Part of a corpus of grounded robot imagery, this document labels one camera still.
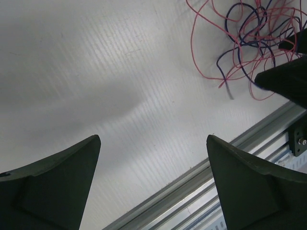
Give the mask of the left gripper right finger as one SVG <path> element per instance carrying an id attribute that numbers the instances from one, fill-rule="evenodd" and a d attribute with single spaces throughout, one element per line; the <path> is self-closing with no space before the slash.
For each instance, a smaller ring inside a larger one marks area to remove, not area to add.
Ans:
<path id="1" fill-rule="evenodd" d="M 305 230 L 307 175 L 209 135 L 207 152 L 229 230 Z"/>

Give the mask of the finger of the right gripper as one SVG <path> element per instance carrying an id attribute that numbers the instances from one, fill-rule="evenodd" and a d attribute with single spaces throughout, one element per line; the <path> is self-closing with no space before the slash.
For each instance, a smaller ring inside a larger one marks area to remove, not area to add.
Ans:
<path id="1" fill-rule="evenodd" d="M 282 41 L 278 48 L 280 50 L 294 51 L 299 54 L 307 53 L 307 30 L 304 29 L 295 35 L 291 35 Z"/>
<path id="2" fill-rule="evenodd" d="M 256 75 L 256 86 L 307 107 L 307 60 L 298 58 Z"/>

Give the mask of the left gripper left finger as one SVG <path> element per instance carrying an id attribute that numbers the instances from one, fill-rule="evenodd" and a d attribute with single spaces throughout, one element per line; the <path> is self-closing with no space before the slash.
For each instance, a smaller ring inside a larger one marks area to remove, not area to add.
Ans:
<path id="1" fill-rule="evenodd" d="M 2 230 L 77 230 L 101 148 L 92 135 L 61 152 L 0 174 Z"/>

